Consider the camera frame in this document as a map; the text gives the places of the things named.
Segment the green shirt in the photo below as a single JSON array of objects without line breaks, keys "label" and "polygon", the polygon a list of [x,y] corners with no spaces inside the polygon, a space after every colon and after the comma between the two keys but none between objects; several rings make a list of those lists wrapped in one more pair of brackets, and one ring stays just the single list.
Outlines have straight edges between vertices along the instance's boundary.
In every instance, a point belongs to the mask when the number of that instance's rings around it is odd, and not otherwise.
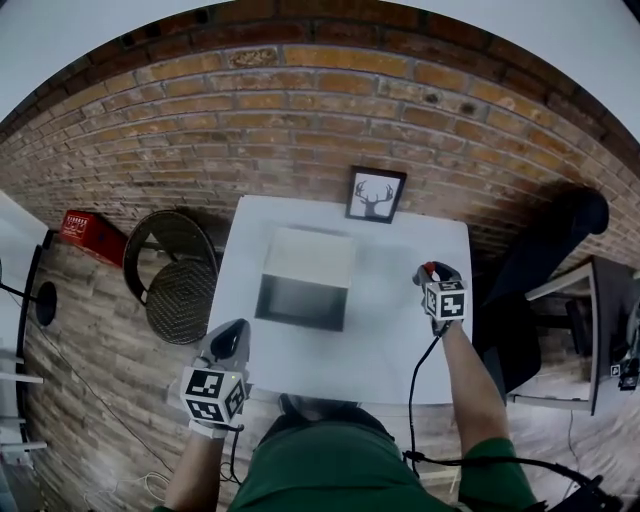
[{"label": "green shirt", "polygon": [[[466,458],[514,456],[507,439],[490,439]],[[518,464],[463,468],[459,501],[473,512],[520,511],[534,503]],[[255,451],[230,512],[451,512],[429,495],[396,445],[366,427],[320,423],[280,432]],[[170,512],[158,507],[155,512]]]}]

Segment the desk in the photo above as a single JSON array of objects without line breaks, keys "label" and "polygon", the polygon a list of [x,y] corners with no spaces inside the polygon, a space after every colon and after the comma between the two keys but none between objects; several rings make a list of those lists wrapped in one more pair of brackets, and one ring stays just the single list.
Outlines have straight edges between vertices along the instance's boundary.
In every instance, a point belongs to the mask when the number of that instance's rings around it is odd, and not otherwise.
[{"label": "desk", "polygon": [[533,397],[516,391],[509,400],[531,405],[589,411],[592,415],[623,402],[631,392],[618,389],[618,377],[611,377],[611,342],[626,326],[626,318],[640,296],[640,281],[633,280],[634,269],[613,261],[592,257],[581,267],[545,283],[526,294],[535,300],[561,291],[582,279],[589,280],[592,307],[592,360],[588,400]]},{"label": "desk", "polygon": [[[343,332],[256,319],[267,249],[278,227],[312,228],[352,237],[356,258]],[[316,398],[405,404],[411,375],[431,342],[431,324],[411,277],[438,260],[458,269],[471,286],[467,226],[407,213],[393,224],[345,218],[334,203],[243,197],[231,226],[209,317],[209,331],[223,322],[251,323],[249,382],[259,388]],[[472,318],[464,322],[469,337]],[[418,376],[415,403],[451,402],[449,371],[441,345]]]}]

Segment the white table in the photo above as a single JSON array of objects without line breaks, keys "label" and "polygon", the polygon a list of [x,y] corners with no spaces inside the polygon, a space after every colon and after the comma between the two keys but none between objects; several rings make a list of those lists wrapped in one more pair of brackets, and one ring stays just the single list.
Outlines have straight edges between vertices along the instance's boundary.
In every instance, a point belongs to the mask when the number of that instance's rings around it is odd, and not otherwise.
[{"label": "white table", "polygon": [[[278,227],[313,228],[356,240],[356,263],[343,332],[255,318],[262,268]],[[437,260],[458,269],[471,290],[467,226],[397,213],[392,224],[345,218],[335,203],[245,196],[236,210],[209,317],[251,323],[249,382],[274,392],[368,403],[405,404],[415,364],[432,340],[411,277]],[[472,318],[464,321],[471,338]],[[423,364],[414,402],[451,402],[441,345]]]}]

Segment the person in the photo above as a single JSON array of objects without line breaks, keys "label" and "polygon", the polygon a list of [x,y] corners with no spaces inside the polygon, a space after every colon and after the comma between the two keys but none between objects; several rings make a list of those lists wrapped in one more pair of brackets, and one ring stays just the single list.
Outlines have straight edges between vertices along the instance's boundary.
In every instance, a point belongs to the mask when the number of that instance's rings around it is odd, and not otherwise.
[{"label": "person", "polygon": [[[463,457],[515,456],[506,409],[461,324],[443,338]],[[345,405],[309,421],[284,400],[255,450],[231,512],[522,511],[536,503],[518,464],[463,467],[457,506],[429,495],[382,424]],[[220,487],[221,439],[192,432],[155,512],[214,511]]]}]

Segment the wicker seat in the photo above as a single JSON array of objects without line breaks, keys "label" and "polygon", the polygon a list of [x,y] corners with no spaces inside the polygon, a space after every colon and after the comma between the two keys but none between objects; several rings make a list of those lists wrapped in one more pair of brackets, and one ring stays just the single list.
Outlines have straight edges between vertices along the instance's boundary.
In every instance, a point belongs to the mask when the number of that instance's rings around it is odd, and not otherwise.
[{"label": "wicker seat", "polygon": [[[138,257],[150,236],[171,262],[146,289],[138,274]],[[145,306],[149,325],[160,338],[185,345],[207,333],[218,265],[213,244],[195,221],[176,211],[145,217],[127,241],[123,270],[129,290]]]}]

